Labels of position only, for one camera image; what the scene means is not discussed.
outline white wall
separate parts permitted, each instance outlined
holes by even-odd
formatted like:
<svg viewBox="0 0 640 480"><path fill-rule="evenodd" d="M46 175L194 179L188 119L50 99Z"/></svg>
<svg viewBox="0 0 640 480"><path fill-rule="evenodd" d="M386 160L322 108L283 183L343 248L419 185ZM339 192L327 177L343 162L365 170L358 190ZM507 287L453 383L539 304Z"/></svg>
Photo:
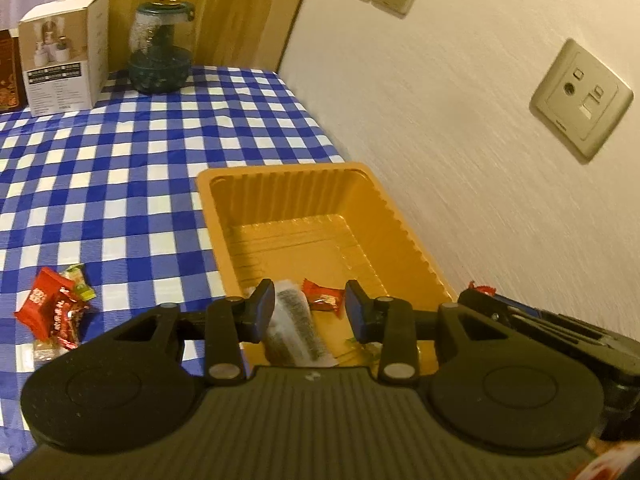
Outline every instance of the white wall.
<svg viewBox="0 0 640 480"><path fill-rule="evenodd" d="M587 165L529 111L568 37L638 94ZM456 290L640 338L640 0L305 0L281 75Z"/></svg>

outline jar lid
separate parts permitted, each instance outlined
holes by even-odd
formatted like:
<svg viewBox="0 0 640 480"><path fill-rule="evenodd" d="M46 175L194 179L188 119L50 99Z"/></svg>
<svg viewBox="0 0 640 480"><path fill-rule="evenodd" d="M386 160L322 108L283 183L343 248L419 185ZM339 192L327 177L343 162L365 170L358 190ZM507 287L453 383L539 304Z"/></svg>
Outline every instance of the jar lid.
<svg viewBox="0 0 640 480"><path fill-rule="evenodd" d="M168 14L184 14L186 21L193 20L195 16L195 6L189 2L181 0L156 0L145 2L136 9L139 14L146 16L166 16Z"/></svg>

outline dark green jar base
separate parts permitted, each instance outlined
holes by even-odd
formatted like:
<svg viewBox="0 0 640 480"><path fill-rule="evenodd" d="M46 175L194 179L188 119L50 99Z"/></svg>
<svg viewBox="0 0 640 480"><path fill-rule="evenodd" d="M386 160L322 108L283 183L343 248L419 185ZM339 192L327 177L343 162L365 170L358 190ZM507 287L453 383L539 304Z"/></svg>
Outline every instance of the dark green jar base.
<svg viewBox="0 0 640 480"><path fill-rule="evenodd" d="M166 94L182 88L191 73L191 52L171 46L154 56L141 50L129 58L129 79L143 94Z"/></svg>

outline product box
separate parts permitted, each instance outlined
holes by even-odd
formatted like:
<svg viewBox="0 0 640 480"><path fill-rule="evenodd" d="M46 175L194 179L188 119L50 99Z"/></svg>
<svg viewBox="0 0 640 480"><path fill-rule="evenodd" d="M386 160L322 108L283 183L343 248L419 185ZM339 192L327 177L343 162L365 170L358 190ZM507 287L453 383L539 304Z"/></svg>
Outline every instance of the product box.
<svg viewBox="0 0 640 480"><path fill-rule="evenodd" d="M20 20L20 58L34 116L87 110L108 76L109 0L58 0Z"/></svg>
<svg viewBox="0 0 640 480"><path fill-rule="evenodd" d="M18 30L0 30L0 114L21 110L26 104Z"/></svg>

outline metal screw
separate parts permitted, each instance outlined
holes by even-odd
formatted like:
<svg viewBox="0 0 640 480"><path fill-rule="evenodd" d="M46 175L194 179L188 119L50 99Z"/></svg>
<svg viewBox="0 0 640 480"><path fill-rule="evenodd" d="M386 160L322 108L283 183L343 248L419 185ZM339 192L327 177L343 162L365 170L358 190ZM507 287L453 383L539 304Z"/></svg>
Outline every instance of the metal screw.
<svg viewBox="0 0 640 480"><path fill-rule="evenodd" d="M214 379L235 379L240 375L240 368L231 363L218 363L209 367L209 375Z"/></svg>

